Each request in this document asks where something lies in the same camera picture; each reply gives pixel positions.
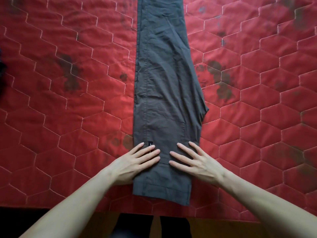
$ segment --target leg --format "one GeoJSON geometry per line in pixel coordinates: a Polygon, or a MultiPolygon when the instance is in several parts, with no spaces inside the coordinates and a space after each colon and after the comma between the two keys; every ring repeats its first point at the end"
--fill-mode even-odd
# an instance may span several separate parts
{"type": "Polygon", "coordinates": [[[161,216],[162,238],[192,238],[191,227],[186,218],[161,216]]]}
{"type": "Polygon", "coordinates": [[[153,216],[120,214],[110,238],[148,238],[153,216]]]}

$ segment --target pocket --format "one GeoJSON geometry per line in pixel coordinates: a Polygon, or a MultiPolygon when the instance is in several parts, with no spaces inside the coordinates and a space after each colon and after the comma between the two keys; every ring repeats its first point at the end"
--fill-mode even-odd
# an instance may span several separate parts
{"type": "Polygon", "coordinates": [[[169,119],[160,114],[147,114],[146,138],[160,149],[160,162],[168,164],[171,160],[170,151],[177,152],[177,143],[185,141],[185,123],[169,119]]]}

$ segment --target finger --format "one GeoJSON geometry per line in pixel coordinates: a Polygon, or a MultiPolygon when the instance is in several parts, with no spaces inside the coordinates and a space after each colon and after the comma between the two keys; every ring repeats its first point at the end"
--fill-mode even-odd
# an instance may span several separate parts
{"type": "Polygon", "coordinates": [[[150,152],[150,153],[148,153],[148,154],[146,154],[144,156],[141,156],[140,158],[137,158],[137,162],[138,162],[138,164],[142,164],[145,161],[148,161],[149,159],[157,156],[159,153],[160,153],[160,150],[157,149],[157,150],[155,150],[153,152],[150,152]]]}
{"type": "Polygon", "coordinates": [[[138,144],[138,145],[135,146],[133,149],[131,149],[131,150],[128,152],[128,154],[129,154],[129,155],[134,154],[134,153],[137,152],[143,145],[144,145],[144,142],[138,144]]]}
{"type": "Polygon", "coordinates": [[[205,151],[203,151],[197,144],[189,142],[189,145],[192,146],[195,150],[197,150],[198,154],[206,155],[205,151]]]}
{"type": "Polygon", "coordinates": [[[173,151],[170,152],[170,155],[173,156],[174,158],[178,159],[179,161],[185,163],[185,164],[189,164],[191,166],[194,165],[194,161],[188,157],[185,157],[184,155],[180,155],[180,154],[173,152],[173,151]]]}
{"type": "Polygon", "coordinates": [[[177,143],[177,146],[179,148],[181,148],[182,150],[184,150],[186,153],[188,153],[190,156],[192,156],[193,159],[198,159],[199,155],[196,154],[195,151],[191,150],[190,148],[187,148],[185,145],[181,144],[181,143],[177,143]]]}
{"type": "Polygon", "coordinates": [[[147,162],[145,162],[143,164],[140,164],[139,165],[139,172],[144,170],[144,169],[147,169],[147,168],[151,167],[153,164],[156,164],[159,160],[160,160],[160,157],[157,156],[157,157],[155,157],[155,158],[153,158],[153,159],[151,159],[151,160],[149,160],[149,161],[147,161],[147,162]]]}
{"type": "Polygon", "coordinates": [[[144,149],[141,149],[139,150],[138,152],[136,152],[134,155],[133,155],[133,158],[138,158],[138,157],[141,157],[143,156],[144,154],[150,152],[151,150],[153,150],[155,148],[155,145],[151,145],[149,147],[146,147],[144,149]]]}
{"type": "Polygon", "coordinates": [[[181,171],[184,171],[184,172],[186,172],[186,173],[191,174],[191,170],[192,170],[191,167],[188,167],[188,166],[186,166],[186,165],[177,163],[177,162],[172,161],[172,160],[170,160],[168,163],[169,163],[170,165],[172,165],[173,167],[175,167],[175,168],[181,170],[181,171]]]}

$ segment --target right hand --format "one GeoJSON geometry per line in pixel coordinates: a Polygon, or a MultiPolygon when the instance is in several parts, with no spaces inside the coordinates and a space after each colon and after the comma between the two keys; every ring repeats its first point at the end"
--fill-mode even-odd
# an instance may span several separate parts
{"type": "Polygon", "coordinates": [[[197,178],[208,182],[210,184],[220,186],[224,179],[224,174],[228,170],[219,164],[215,159],[206,154],[199,146],[193,142],[189,142],[189,145],[196,149],[196,152],[187,148],[183,144],[177,143],[177,146],[192,156],[193,159],[180,155],[171,151],[170,154],[179,161],[188,164],[189,166],[177,163],[175,161],[169,161],[169,164],[173,167],[187,172],[197,178]]]}

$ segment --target left hand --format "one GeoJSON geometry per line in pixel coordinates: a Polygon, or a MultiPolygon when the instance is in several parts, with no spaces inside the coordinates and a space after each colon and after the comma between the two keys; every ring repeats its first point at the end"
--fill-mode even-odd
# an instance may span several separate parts
{"type": "Polygon", "coordinates": [[[117,158],[106,167],[113,175],[114,185],[132,183],[132,179],[139,172],[151,167],[160,160],[160,157],[155,157],[160,153],[159,149],[150,152],[155,148],[155,145],[139,150],[143,145],[144,143],[138,144],[131,151],[117,158]]]}

